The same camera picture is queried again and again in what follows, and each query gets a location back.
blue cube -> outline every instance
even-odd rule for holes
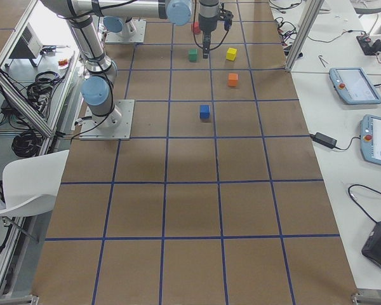
[[[199,116],[201,119],[208,119],[210,117],[209,105],[201,105]]]

yellow cube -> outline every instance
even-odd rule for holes
[[[226,59],[234,61],[236,59],[237,49],[228,48],[226,53]]]

green cube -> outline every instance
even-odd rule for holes
[[[188,51],[188,58],[190,62],[197,61],[197,49],[190,49]]]

colored block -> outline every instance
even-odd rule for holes
[[[239,82],[239,75],[237,73],[229,73],[229,77],[227,78],[227,86],[235,87]]]
[[[201,105],[200,106],[199,117],[201,119],[208,119],[210,117],[209,105]]]
[[[190,25],[190,29],[195,34],[200,34],[201,33],[201,28],[199,27],[199,22],[197,22],[197,21],[195,23],[192,23]]]
[[[235,48],[228,48],[226,53],[226,59],[234,61],[237,56],[237,49]]]
[[[197,61],[197,49],[190,49],[188,51],[188,58],[190,62]]]

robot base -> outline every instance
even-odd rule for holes
[[[145,26],[147,22],[145,20],[132,20],[137,31],[130,37],[122,37],[116,33],[109,32],[106,37],[106,44],[125,44],[125,43],[143,43],[145,37]]]
[[[131,124],[133,122],[134,103],[134,100],[117,100],[115,102],[116,107],[119,108],[122,114],[120,124],[109,128],[102,128],[100,125],[98,128],[80,135],[79,138],[81,140],[129,140]],[[85,116],[91,116],[89,107],[86,109]],[[92,120],[83,121],[81,132],[85,132],[95,126]]]

